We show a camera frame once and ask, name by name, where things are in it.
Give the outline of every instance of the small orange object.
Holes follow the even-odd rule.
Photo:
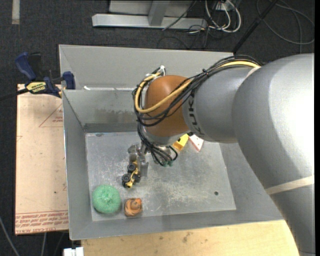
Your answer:
[[[130,198],[125,201],[124,214],[128,217],[137,216],[142,212],[142,201],[140,198]]]

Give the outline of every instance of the gray robot arm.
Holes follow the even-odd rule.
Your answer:
[[[314,255],[314,54],[251,69],[208,78],[182,106],[184,121],[206,141],[239,143],[300,255]]]

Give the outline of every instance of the wooden board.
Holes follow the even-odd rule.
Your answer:
[[[299,256],[284,220],[81,241],[85,256]]]

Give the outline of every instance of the yellow cable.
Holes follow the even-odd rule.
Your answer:
[[[252,63],[250,61],[238,60],[238,61],[232,61],[232,62],[225,63],[225,64],[219,66],[218,69],[219,68],[223,68],[223,67],[227,67],[227,66],[234,66],[234,65],[244,65],[244,66],[248,66],[248,67],[252,67],[252,68],[260,67],[259,65],[254,64],[254,63]],[[160,73],[156,73],[154,75],[148,76],[139,85],[138,90],[136,91],[135,98],[134,98],[134,106],[135,106],[135,109],[139,113],[146,114],[146,113],[150,113],[150,112],[156,110],[161,105],[163,105],[165,102],[167,102],[170,98],[172,98],[172,97],[176,96],[177,94],[181,93],[192,82],[192,80],[188,80],[188,81],[184,82],[184,84],[179,89],[177,89],[174,92],[170,93],[167,97],[165,97],[164,99],[160,100],[157,104],[153,105],[152,107],[149,107],[147,109],[140,108],[138,99],[139,99],[139,96],[140,96],[140,93],[142,91],[143,86],[145,85],[146,82],[150,81],[151,79],[153,79],[153,78],[155,78],[155,77],[157,77],[159,75],[160,75]]]

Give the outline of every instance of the gray metal stand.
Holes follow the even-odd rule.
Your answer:
[[[126,3],[125,1],[121,2],[123,3],[119,3],[118,6],[114,3],[113,6],[111,6],[111,11],[113,10],[117,13],[121,12],[125,14],[96,14],[92,17],[93,27],[164,29],[170,24],[174,23],[178,19],[178,17],[180,17],[186,10],[188,10],[189,5],[192,1],[184,1],[180,4],[175,4],[175,1],[152,1],[151,3],[150,1],[131,1],[134,3]],[[137,5],[137,7],[133,8],[134,10],[132,13],[130,11],[130,8],[132,8],[133,5]],[[173,7],[177,9],[175,13],[171,10]],[[195,25],[204,27],[207,25],[207,22],[202,18],[183,17],[170,28],[186,30]]]

